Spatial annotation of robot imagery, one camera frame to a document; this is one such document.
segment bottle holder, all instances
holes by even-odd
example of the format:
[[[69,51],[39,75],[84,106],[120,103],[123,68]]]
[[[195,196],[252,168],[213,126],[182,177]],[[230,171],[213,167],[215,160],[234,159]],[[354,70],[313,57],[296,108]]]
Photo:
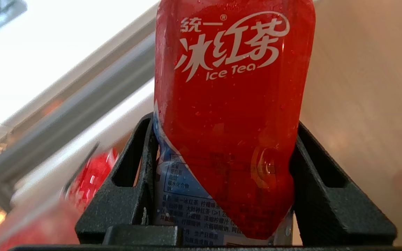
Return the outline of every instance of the bottle holder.
[[[20,246],[14,251],[327,251],[402,250],[394,224],[299,125],[290,171],[302,247],[183,247],[177,226],[154,226],[158,142],[153,116],[144,116],[75,231],[82,245]]]

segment red label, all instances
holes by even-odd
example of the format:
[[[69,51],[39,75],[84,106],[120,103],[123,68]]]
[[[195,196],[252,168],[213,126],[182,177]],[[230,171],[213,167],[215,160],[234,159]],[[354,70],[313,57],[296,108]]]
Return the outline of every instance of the red label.
[[[314,22],[311,0],[163,0],[158,10],[163,130],[249,238],[270,237],[293,203]]]

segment brand logo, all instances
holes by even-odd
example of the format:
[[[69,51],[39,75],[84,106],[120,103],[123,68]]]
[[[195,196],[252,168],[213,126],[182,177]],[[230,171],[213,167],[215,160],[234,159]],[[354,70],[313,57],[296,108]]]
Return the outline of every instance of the brand logo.
[[[255,25],[249,27],[249,25],[244,25],[244,22],[252,19],[253,17],[260,15],[273,14],[274,18],[268,23],[262,23],[261,21],[255,22]],[[227,19],[225,14],[221,15],[221,20]],[[284,24],[283,30],[277,30],[278,26],[282,26]],[[231,27],[227,30],[222,30],[217,33],[214,40],[206,41],[206,34],[202,33],[203,26],[222,26],[220,23],[213,22],[203,22],[201,18],[184,18],[181,21],[181,33],[189,33],[189,32],[197,32],[200,33],[198,35],[198,41],[195,44],[189,45],[187,43],[186,38],[181,38],[180,43],[185,49],[184,54],[179,58],[174,69],[178,69],[181,67],[186,61],[187,64],[185,68],[182,70],[187,71],[190,70],[190,73],[187,77],[186,82],[191,80],[191,78],[195,75],[198,68],[201,66],[205,70],[208,70],[206,75],[206,80],[214,80],[216,78],[223,78],[230,74],[239,74],[244,73],[246,71],[252,71],[258,68],[262,68],[272,64],[277,57],[279,56],[279,49],[271,46],[271,44],[275,43],[279,40],[280,37],[284,37],[289,33],[289,21],[287,18],[281,13],[274,11],[263,11],[254,13],[252,15],[246,16],[237,22],[235,22]],[[243,35],[247,33],[255,33],[254,37],[243,41]],[[225,36],[233,36],[233,44],[229,45],[228,48],[232,48],[230,52],[226,49],[225,42],[222,41],[222,38]],[[239,49],[242,44],[248,45],[251,50],[247,53],[239,54]],[[209,65],[206,63],[206,51],[213,44],[213,57],[214,62],[211,62]],[[239,65],[234,64],[240,62],[243,59],[250,58],[253,61],[258,61],[262,59],[266,54],[270,53],[269,58],[261,63],[255,64],[251,63],[248,65]],[[233,64],[230,70],[222,70],[219,72],[213,71],[215,68],[218,68],[221,65],[230,65]]]

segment bottle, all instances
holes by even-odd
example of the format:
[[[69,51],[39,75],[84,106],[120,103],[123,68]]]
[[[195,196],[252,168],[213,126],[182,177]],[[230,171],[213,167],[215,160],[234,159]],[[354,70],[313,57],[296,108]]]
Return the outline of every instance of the bottle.
[[[184,245],[289,245],[312,0],[162,0],[155,224]]]

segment wooden surface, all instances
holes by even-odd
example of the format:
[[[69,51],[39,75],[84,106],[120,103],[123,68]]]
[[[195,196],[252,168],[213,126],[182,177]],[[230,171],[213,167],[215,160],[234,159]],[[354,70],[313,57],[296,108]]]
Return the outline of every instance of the wooden surface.
[[[321,0],[301,121],[397,226],[402,0]]]

